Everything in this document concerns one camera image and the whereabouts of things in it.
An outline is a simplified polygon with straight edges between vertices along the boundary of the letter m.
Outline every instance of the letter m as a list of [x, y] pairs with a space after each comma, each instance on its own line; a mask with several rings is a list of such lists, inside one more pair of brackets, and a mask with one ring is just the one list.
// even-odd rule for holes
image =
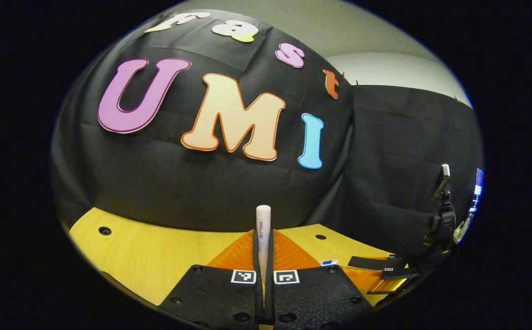
[[253, 129], [251, 140], [243, 146], [245, 156], [267, 161], [276, 159], [276, 128], [280, 111], [286, 106], [284, 101], [274, 94], [263, 93], [245, 109], [235, 79], [208, 73], [203, 81], [207, 84], [205, 100], [192, 130], [180, 139], [182, 144], [189, 149], [215, 150], [219, 146], [214, 132], [219, 119], [228, 152], [234, 152]]

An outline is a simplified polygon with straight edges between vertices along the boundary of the blue letter i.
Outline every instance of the blue letter i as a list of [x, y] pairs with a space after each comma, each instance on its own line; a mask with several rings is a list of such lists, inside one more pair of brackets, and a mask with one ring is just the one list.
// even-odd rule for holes
[[320, 169], [323, 166], [319, 157], [323, 121], [308, 113], [303, 113], [302, 120], [306, 127], [304, 128], [304, 151], [299, 157], [299, 164], [307, 169]]

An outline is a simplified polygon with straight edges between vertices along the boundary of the purple letter u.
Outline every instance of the purple letter u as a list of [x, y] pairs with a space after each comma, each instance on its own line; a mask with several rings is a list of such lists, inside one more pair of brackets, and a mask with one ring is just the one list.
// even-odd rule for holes
[[116, 133], [132, 133], [148, 125], [164, 100], [170, 84], [180, 71], [191, 65], [185, 59], [164, 59], [156, 64], [158, 73], [151, 82], [140, 105], [125, 111], [119, 107], [119, 100], [127, 84], [137, 71], [148, 65], [147, 59], [134, 59], [119, 65], [117, 74], [107, 87], [99, 104], [99, 123], [106, 130]]

